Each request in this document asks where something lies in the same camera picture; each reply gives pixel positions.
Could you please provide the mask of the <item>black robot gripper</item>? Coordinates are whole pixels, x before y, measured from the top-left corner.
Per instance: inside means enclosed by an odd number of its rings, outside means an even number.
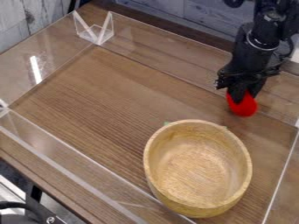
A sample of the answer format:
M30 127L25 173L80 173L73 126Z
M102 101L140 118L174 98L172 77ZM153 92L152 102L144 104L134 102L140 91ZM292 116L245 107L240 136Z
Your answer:
M214 88L228 88L228 101L240 104L248 90L252 97L256 97L267 79L279 75L280 63L269 64L259 71L233 70L231 65L225 65L217 71L217 79L214 80Z

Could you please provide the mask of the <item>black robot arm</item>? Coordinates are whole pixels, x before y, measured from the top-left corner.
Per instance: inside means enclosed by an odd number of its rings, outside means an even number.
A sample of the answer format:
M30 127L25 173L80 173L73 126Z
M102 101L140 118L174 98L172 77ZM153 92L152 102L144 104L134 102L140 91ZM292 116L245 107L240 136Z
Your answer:
M279 75L289 58L299 33L299 0L256 0L253 20L237 29L228 64L218 70L216 89L228 90L229 99L240 104L255 98L267 79Z

